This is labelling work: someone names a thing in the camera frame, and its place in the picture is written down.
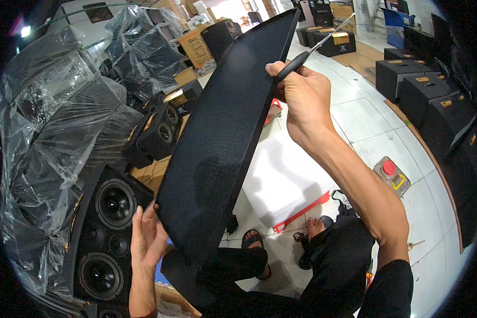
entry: white foam sheet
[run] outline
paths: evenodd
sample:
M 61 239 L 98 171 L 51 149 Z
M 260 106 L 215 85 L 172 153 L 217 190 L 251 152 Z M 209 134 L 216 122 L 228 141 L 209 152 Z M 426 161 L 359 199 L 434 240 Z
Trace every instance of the white foam sheet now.
M 242 188 L 267 228 L 299 213 L 327 191 L 338 189 L 287 130 L 258 144 Z

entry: screwdriver handle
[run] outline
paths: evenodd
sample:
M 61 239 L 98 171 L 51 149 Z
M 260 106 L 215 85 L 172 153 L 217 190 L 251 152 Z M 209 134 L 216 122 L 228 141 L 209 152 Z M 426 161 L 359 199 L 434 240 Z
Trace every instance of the screwdriver handle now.
M 299 69 L 309 57 L 309 51 L 304 51 L 297 55 L 293 60 L 291 60 L 288 65 L 286 65 L 279 74 L 277 74 L 277 79 L 279 81 L 284 80 L 288 74 Z

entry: right hand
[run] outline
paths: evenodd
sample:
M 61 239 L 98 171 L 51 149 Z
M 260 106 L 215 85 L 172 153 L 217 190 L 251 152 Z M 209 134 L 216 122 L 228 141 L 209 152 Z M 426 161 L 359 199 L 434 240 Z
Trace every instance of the right hand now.
M 276 76 L 288 62 L 265 65 Z M 331 82 L 323 74 L 301 67 L 277 86 L 275 98 L 288 104 L 286 127 L 290 137 L 307 152 L 313 152 L 314 137 L 336 132 L 331 121 Z

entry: tile floor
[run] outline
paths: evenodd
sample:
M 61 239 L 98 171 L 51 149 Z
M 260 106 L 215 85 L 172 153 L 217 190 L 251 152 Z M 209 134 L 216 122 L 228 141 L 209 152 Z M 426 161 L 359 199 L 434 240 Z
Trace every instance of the tile floor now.
M 362 33 L 363 43 L 380 51 L 389 46 L 375 34 Z M 288 59 L 294 58 L 302 47 L 294 37 Z M 424 243 L 409 252 L 414 278 L 412 317 L 431 316 L 466 263 L 470 253 L 467 247 L 459 253 L 458 232 L 451 202 L 443 182 L 426 152 L 404 123 L 385 105 L 384 96 L 373 84 L 338 62 L 312 54 L 305 63 L 331 80 L 331 115 L 339 135 L 357 152 L 371 168 L 383 156 L 389 156 L 405 172 L 412 185 L 402 197 L 410 224 L 409 242 Z M 200 79 L 204 86 L 210 74 Z M 260 141 L 286 129 L 288 107 L 282 104 L 281 117 L 264 128 Z M 232 235 L 224 234 L 222 247 L 239 248 L 245 231 L 257 229 L 263 236 L 268 261 L 273 275 L 268 281 L 256 278 L 242 280 L 237 284 L 244 290 L 260 290 L 269 293 L 299 297 L 312 277 L 312 271 L 298 267 L 302 247 L 293 240 L 296 231 L 307 232 L 306 220 L 321 215 L 337 216 L 337 201 L 317 206 L 299 217 L 282 233 L 275 234 L 256 217 L 247 196 L 241 191 L 233 213 L 239 221 Z M 373 246 L 373 272 L 376 271 L 378 245 Z

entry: speaker cone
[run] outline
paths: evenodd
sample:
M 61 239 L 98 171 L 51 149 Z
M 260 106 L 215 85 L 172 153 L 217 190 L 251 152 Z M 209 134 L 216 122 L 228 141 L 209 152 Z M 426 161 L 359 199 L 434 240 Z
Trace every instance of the speaker cone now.
M 95 209 L 109 228 L 121 230 L 131 225 L 136 198 L 131 187 L 120 179 L 102 183 L 95 195 Z
M 173 140 L 173 134 L 171 133 L 171 130 L 167 124 L 159 124 L 158 133 L 165 143 L 171 143 L 171 141 Z
M 166 107 L 166 116 L 173 124 L 178 123 L 178 115 L 175 108 L 168 105 L 168 107 Z
M 122 234 L 115 233 L 111 236 L 108 247 L 111 254 L 116 258 L 123 258 L 129 251 L 127 239 Z
M 110 256 L 89 253 L 81 262 L 80 283 L 95 299 L 111 300 L 122 291 L 123 273 Z
M 99 314 L 99 318 L 122 318 L 122 315 L 115 310 L 104 310 Z

